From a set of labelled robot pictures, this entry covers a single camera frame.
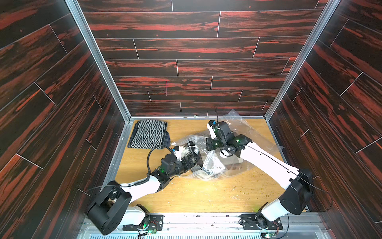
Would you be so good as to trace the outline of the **navy plaid scarf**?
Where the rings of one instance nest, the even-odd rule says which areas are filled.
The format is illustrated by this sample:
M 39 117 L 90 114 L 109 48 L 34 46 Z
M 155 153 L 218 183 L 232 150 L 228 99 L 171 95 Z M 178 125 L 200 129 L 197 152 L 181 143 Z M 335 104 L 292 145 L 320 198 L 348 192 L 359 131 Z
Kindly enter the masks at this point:
M 165 134 L 165 138 L 164 138 L 163 144 L 166 145 L 167 147 L 170 147 L 170 144 L 171 144 L 170 134 L 167 131 L 166 131 L 166 134 Z

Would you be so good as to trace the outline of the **clear plastic vacuum bag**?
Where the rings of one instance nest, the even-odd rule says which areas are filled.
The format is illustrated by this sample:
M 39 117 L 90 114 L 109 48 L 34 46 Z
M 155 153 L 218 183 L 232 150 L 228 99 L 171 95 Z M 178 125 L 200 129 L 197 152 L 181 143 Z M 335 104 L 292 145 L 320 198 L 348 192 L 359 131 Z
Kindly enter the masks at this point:
M 226 122 L 235 135 L 243 134 L 249 137 L 260 148 L 271 155 L 275 156 L 279 153 L 279 147 L 250 126 L 242 117 L 241 113 L 231 110 L 230 112 L 219 116 L 219 121 Z M 188 142 L 192 141 L 201 153 L 201 159 L 198 161 L 197 165 L 191 169 L 191 172 L 187 172 L 184 175 L 185 178 L 200 179 L 202 181 L 216 181 L 218 179 L 225 179 L 239 175 L 254 168 L 253 164 L 236 155 L 225 157 L 219 150 L 208 151 L 206 147 L 206 138 L 209 136 L 210 133 L 206 129 L 185 136 L 171 144 L 172 146 L 188 147 Z

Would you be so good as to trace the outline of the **black white chevron scarf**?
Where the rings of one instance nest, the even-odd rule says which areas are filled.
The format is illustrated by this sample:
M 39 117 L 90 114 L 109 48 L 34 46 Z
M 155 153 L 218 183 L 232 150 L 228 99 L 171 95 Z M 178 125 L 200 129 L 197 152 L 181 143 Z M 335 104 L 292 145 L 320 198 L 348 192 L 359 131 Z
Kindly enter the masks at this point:
M 156 145 L 164 145 L 168 123 L 155 119 L 139 120 L 130 137 L 129 148 L 152 149 Z

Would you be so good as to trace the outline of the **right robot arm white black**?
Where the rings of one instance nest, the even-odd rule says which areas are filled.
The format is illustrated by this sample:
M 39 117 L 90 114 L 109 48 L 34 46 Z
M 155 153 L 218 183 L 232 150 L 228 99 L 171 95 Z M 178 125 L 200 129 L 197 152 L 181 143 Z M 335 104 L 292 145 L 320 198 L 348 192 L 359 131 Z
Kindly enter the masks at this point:
M 236 135 L 229 125 L 210 120 L 207 123 L 210 137 L 206 139 L 207 150 L 220 150 L 224 156 L 235 155 L 273 178 L 285 192 L 256 213 L 257 226 L 267 229 L 273 222 L 288 213 L 300 215 L 313 195 L 312 172 L 290 166 L 260 148 L 243 134 Z

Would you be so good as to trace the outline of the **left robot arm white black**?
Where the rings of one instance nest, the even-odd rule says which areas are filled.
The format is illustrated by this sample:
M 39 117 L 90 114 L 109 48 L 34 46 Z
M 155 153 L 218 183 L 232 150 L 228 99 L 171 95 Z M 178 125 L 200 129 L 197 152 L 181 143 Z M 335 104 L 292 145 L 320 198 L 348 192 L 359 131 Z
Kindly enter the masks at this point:
M 170 153 L 142 181 L 130 184 L 110 181 L 90 203 L 86 215 L 104 236 L 119 226 L 142 224 L 147 212 L 139 206 L 129 209 L 130 203 L 163 190 L 173 177 L 186 173 L 200 160 L 201 156 L 192 152 L 181 159 Z

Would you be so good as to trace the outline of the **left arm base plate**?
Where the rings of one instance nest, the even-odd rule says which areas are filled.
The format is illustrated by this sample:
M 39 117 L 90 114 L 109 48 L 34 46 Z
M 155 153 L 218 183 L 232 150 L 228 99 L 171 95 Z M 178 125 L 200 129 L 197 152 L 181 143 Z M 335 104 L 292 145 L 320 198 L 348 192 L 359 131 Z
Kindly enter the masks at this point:
M 154 231 L 161 231 L 163 229 L 164 215 L 151 214 L 150 216 L 145 216 L 141 223 L 134 225 L 123 225 L 123 231 L 148 231 L 153 233 Z

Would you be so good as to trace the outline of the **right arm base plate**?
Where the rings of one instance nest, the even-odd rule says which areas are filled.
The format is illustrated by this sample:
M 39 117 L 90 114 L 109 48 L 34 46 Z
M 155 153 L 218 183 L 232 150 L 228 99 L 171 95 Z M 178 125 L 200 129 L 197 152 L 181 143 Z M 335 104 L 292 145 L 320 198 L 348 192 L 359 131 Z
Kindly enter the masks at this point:
M 257 214 L 242 214 L 238 223 L 243 227 L 244 230 L 273 230 L 280 231 L 283 229 L 280 218 L 275 221 L 268 221 L 265 217 Z

